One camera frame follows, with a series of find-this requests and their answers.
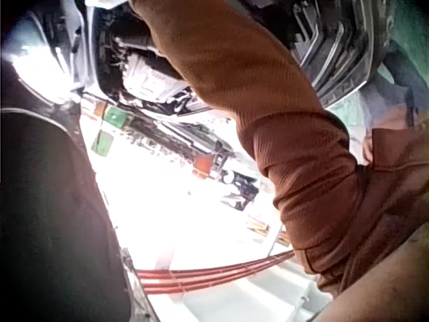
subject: green tag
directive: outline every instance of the green tag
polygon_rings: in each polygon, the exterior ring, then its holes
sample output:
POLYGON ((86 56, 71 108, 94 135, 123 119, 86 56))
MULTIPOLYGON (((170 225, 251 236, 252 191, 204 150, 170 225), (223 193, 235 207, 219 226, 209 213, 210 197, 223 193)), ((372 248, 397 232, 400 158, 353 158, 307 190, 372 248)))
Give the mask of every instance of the green tag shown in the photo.
POLYGON ((113 139, 114 137, 110 133, 100 130, 98 135, 95 137, 91 150, 99 156, 107 156, 112 146, 113 139))

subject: person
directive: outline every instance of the person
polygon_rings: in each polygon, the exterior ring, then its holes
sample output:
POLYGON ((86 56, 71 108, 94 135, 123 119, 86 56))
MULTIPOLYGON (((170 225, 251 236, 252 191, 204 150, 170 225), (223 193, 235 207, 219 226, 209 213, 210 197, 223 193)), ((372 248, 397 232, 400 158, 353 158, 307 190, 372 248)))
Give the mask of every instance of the person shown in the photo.
POLYGON ((235 118, 242 146, 274 183, 274 205, 296 256, 335 298, 315 321, 429 317, 428 102, 411 113, 400 101, 387 102, 393 119, 373 118, 369 165, 359 166, 344 125, 254 21, 223 0, 131 6, 197 95, 235 118), (413 118, 390 126, 401 115, 413 118))

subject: dark fabric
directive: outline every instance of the dark fabric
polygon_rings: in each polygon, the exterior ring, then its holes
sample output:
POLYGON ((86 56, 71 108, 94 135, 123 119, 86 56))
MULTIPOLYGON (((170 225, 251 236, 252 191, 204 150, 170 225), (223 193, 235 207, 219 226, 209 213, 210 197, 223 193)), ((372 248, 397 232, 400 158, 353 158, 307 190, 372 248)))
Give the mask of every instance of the dark fabric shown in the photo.
POLYGON ((1 167, 2 315, 128 321, 119 246, 82 151, 48 122, 2 113, 1 167))

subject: metal part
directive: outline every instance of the metal part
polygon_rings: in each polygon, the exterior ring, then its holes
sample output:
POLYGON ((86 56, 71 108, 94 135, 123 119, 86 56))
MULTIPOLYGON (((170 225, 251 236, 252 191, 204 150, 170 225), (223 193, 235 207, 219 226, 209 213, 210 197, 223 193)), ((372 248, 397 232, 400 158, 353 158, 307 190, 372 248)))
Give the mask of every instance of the metal part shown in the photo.
POLYGON ((128 65, 123 86, 132 95, 145 101, 165 103, 171 96, 188 86, 184 80, 178 80, 153 69, 137 54, 128 57, 128 65))

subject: bright light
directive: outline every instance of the bright light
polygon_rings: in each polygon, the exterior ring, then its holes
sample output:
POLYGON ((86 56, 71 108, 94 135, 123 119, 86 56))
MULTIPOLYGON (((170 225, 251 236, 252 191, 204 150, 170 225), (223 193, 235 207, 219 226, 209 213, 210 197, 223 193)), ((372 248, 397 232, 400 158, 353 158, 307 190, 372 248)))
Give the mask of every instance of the bright light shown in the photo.
POLYGON ((15 57, 12 63, 19 77, 49 101, 65 103, 70 96, 72 82, 52 57, 49 46, 27 50, 28 55, 15 57))

